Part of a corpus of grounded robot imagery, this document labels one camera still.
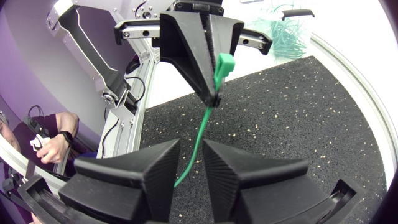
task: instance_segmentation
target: green cable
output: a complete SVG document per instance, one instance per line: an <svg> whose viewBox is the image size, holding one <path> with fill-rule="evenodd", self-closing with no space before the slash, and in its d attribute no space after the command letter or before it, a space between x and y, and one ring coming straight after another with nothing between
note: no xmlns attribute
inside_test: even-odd
<svg viewBox="0 0 398 224"><path fill-rule="evenodd" d="M218 55L216 69L214 72L214 83L215 83L215 90L218 91L220 89L221 83L224 77L227 77L230 72L234 70L235 61L232 55L220 53ZM198 131L197 141L195 142L195 147L193 148L192 157L188 163L187 168L185 168L184 172L182 173L181 177L174 183L174 187L177 187L184 178L188 175L191 171L193 163L197 158L198 148L201 141L201 137L203 136L203 132L205 132L207 121L209 120L211 111L213 110L212 107L207 107L205 111L205 115L201 121L201 125Z"/></svg>
<svg viewBox="0 0 398 224"><path fill-rule="evenodd" d="M195 162L195 159L197 158L197 154L198 154L198 148L199 148L199 144L200 144L200 140L201 140L201 136L203 135L203 132L205 131L205 127L206 127L206 123L209 120L211 111L213 110L212 107L207 107L206 108L206 112L205 115L203 117L203 120L201 121L201 125L200 125L200 129L198 132L198 136L197 136L197 141L195 143L195 148L193 149L193 153L192 153L192 157L191 160L189 161L189 164L187 166L187 168L185 168L184 173L181 175L181 177L175 182L174 187L177 187L181 181L188 175L188 173L191 171L191 168L193 166L193 163Z"/></svg>

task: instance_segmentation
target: black rubber mat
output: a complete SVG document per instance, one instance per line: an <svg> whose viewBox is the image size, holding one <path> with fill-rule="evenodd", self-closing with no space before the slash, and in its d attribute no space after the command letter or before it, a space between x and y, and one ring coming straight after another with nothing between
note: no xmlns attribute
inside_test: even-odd
<svg viewBox="0 0 398 224"><path fill-rule="evenodd" d="M180 138L177 173L182 174L204 112L195 94L149 108L141 147ZM386 192L381 156L365 117L314 57L226 82L203 137L268 158L307 159L308 176L327 194L338 179L353 179L365 196L344 223L369 222ZM170 223L213 223L201 148L191 173L175 189Z"/></svg>

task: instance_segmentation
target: smartwatch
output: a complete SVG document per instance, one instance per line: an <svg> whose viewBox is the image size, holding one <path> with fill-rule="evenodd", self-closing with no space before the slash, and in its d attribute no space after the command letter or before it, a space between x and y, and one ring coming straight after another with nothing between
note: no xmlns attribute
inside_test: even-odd
<svg viewBox="0 0 398 224"><path fill-rule="evenodd" d="M72 134L70 134L69 131L60 131L60 132L58 132L58 134L62 134L62 135L63 135L63 137L65 138L65 140L66 140L67 143L69 144L68 147L70 147L70 145L72 144L72 141L73 141L73 136L72 136Z"/></svg>

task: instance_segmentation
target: person's arm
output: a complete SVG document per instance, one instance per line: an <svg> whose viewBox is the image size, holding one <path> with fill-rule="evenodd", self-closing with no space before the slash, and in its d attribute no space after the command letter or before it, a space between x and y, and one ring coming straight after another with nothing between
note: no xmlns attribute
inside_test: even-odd
<svg viewBox="0 0 398 224"><path fill-rule="evenodd" d="M73 113L62 112L55 115L58 131L68 131L73 137L76 136L79 117ZM52 138L41 150L37 152L37 157L42 158L44 164L49 162L62 162L68 149L69 143L62 134Z"/></svg>

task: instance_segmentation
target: person's hand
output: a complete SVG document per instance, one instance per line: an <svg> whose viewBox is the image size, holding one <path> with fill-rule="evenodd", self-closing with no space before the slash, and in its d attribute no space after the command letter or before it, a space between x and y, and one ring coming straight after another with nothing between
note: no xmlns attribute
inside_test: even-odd
<svg viewBox="0 0 398 224"><path fill-rule="evenodd" d="M55 136L37 152L36 156L42 158L42 163L59 163L63 161L68 149L68 143L62 134Z"/></svg>

